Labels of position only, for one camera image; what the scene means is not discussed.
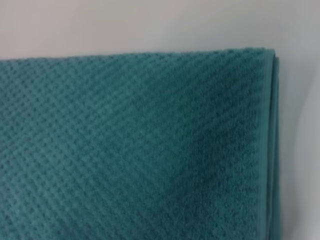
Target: textured fabric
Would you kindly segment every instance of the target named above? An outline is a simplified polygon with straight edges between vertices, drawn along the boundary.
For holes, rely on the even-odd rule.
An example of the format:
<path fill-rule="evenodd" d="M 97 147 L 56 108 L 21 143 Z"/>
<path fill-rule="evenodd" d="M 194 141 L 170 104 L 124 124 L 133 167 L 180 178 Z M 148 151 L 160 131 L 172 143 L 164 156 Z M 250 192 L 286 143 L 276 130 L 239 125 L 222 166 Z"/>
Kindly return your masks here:
<path fill-rule="evenodd" d="M 0 61 L 1 240 L 279 240 L 273 50 Z"/>

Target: white wall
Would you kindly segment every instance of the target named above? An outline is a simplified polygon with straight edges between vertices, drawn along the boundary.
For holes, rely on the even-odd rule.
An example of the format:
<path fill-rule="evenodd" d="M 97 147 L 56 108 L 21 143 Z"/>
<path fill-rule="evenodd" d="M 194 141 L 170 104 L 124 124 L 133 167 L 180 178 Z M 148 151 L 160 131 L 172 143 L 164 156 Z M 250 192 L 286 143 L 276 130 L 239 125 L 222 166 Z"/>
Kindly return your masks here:
<path fill-rule="evenodd" d="M 274 48 L 284 235 L 320 239 L 319 23 L 319 0 L 0 0 L 0 58 Z"/>

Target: waffle weave texture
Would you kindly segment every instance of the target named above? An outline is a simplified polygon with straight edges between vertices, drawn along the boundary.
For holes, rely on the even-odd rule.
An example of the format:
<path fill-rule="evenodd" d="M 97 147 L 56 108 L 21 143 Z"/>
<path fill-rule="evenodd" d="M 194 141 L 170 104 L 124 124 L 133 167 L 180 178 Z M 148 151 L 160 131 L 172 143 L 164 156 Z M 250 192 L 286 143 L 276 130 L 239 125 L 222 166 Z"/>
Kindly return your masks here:
<path fill-rule="evenodd" d="M 0 61 L 1 240 L 278 240 L 273 50 Z"/>

